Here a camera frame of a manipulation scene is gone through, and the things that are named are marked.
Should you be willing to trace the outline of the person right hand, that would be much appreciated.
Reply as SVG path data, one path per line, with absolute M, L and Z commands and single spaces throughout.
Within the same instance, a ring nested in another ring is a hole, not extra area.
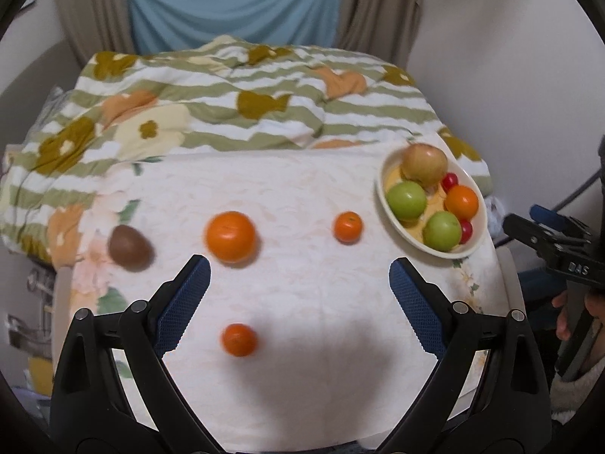
M 564 291 L 552 300 L 554 308 L 560 308 L 560 314 L 556 321 L 556 335 L 562 341 L 568 341 L 571 337 L 569 328 L 569 296 L 568 292 Z M 583 305 L 589 315 L 597 319 L 601 324 L 604 324 L 604 297 L 587 293 L 583 298 Z

